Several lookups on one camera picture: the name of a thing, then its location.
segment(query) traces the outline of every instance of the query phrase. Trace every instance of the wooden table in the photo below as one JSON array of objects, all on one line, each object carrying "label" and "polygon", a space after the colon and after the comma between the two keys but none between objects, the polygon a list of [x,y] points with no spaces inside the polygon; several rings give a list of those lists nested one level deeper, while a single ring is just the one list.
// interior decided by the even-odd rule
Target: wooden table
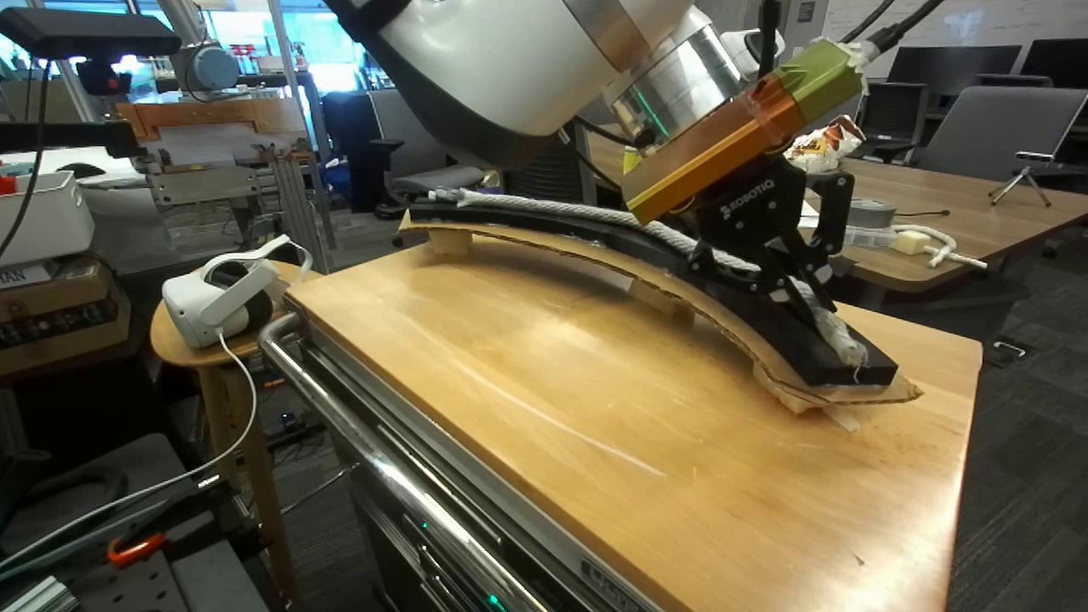
[{"label": "wooden table", "polygon": [[[974,260],[1008,260],[1024,244],[1035,244],[1081,218],[1088,218],[1088,193],[1047,190],[1053,208],[1030,186],[1011,190],[997,208],[991,190],[997,182],[931,174],[917,167],[846,164],[856,176],[853,198],[872,198],[898,208],[906,226],[931,226],[958,241],[958,252]],[[968,265],[947,263],[929,268],[929,260],[908,260],[884,248],[843,248],[853,263],[853,275],[884,292],[931,292],[968,271]]]},{"label": "wooden table", "polygon": [[[275,265],[284,280],[297,280],[297,265]],[[249,421],[249,384],[237,372],[237,364],[216,344],[208,352],[192,352],[175,327],[166,308],[159,304],[149,321],[149,347],[165,364],[187,369],[198,374],[206,418],[208,418],[208,439],[211,457],[226,452]],[[260,333],[231,336],[227,347],[244,360],[260,354]],[[226,463],[226,480],[237,490],[251,490],[257,517],[262,526],[262,540],[270,547],[274,581],[280,589],[284,602],[294,602],[297,597],[297,573],[294,556],[287,544],[287,526],[280,517],[280,498],[274,480],[274,457],[262,433],[262,418],[257,418],[257,430],[244,435],[243,449]]]},{"label": "wooden table", "polygon": [[981,344],[843,308],[921,399],[795,418],[709,327],[518,244],[291,289],[663,609],[947,609]]}]

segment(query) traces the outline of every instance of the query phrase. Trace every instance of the desk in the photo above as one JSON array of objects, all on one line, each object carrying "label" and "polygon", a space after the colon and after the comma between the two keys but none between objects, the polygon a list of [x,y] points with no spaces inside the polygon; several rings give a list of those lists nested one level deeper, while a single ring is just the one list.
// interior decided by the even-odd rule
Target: desk
[{"label": "desk", "polygon": [[[849,160],[846,169],[856,176],[853,198],[890,203],[903,216],[950,208],[950,218],[906,221],[950,231],[966,257],[985,263],[1014,257],[1016,248],[1088,218],[1088,193],[1070,190],[1047,190],[1053,208],[1043,208],[1030,186],[1016,186],[991,208],[985,193],[997,186],[992,182],[856,160]],[[843,248],[843,257],[853,263],[853,275],[862,283],[884,292],[931,292],[968,271],[968,265],[958,263],[929,268],[924,260],[906,260],[878,248]]]},{"label": "desk", "polygon": [[[297,265],[275,265],[284,280],[297,280]],[[257,333],[231,336],[227,342],[237,357],[249,357],[260,352]],[[187,369],[198,374],[202,384],[202,402],[206,402],[206,418],[208,418],[208,435],[211,435],[211,457],[226,452],[244,430],[249,418],[249,384],[236,360],[221,352],[192,352],[182,342],[182,331],[175,327],[166,308],[159,304],[149,323],[149,347],[156,352],[159,360],[175,369]],[[280,597],[291,602],[297,597],[297,577],[294,577],[294,558],[287,544],[287,526],[280,517],[280,501],[275,501],[275,480],[274,480],[274,457],[262,435],[262,421],[249,433],[243,442],[237,457],[226,463],[226,476],[237,486],[243,473],[251,490],[257,517],[262,524],[262,540],[270,544],[270,564]]]},{"label": "desk", "polygon": [[921,388],[843,425],[790,414],[709,327],[532,248],[408,248],[291,304],[408,402],[396,421],[454,435],[663,609],[947,609],[974,342],[843,308]]}]

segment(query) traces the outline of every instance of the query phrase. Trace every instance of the white box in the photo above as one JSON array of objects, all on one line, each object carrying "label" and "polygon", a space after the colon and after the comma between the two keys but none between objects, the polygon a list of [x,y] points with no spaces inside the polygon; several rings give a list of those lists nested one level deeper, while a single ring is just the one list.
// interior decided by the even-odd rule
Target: white box
[{"label": "white box", "polygon": [[[0,193],[0,238],[6,238],[27,193],[22,176],[19,193]],[[95,238],[95,218],[82,201],[82,190],[67,169],[41,174],[30,193],[27,216],[0,265],[49,263],[75,252],[89,252]]]}]

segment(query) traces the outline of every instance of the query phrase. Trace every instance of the curved wooden piece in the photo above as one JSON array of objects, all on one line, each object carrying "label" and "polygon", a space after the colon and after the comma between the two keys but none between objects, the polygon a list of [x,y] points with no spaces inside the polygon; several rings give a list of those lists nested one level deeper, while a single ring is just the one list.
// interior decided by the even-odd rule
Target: curved wooden piece
[{"label": "curved wooden piece", "polygon": [[906,377],[894,374],[887,388],[810,388],[781,357],[777,347],[768,347],[746,321],[737,321],[733,310],[713,304],[710,295],[699,292],[694,286],[679,283],[676,275],[653,268],[651,263],[580,241],[560,234],[542,234],[542,231],[521,231],[521,228],[501,228],[501,226],[445,226],[445,221],[413,221],[405,216],[403,231],[430,231],[430,234],[483,234],[496,241],[515,241],[526,248],[544,248],[556,257],[582,260],[591,265],[606,265],[612,271],[624,271],[636,280],[640,292],[653,289],[663,292],[694,312],[700,312],[709,323],[721,331],[727,344],[734,344],[747,360],[755,381],[772,393],[790,413],[835,413],[835,407],[866,407],[866,404],[906,404],[915,402],[921,393]]}]

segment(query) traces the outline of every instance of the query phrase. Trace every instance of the stool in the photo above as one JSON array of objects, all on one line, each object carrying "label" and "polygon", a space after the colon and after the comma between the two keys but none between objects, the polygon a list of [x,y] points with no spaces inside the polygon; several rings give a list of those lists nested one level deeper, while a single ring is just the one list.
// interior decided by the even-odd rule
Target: stool
[{"label": "stool", "polygon": [[[297,280],[297,265],[275,265],[284,280]],[[237,364],[221,347],[192,352],[175,327],[166,308],[159,304],[149,323],[149,347],[165,364],[187,369],[198,374],[211,452],[226,452],[244,430],[249,418],[249,388]],[[227,347],[237,357],[260,354],[260,333],[231,336]],[[274,457],[262,430],[257,425],[236,461],[226,463],[226,480],[237,486],[237,476],[249,480],[257,517],[262,524],[262,540],[270,547],[274,581],[284,602],[297,598],[294,558],[287,547],[287,532],[280,517],[280,498],[274,480]]]}]

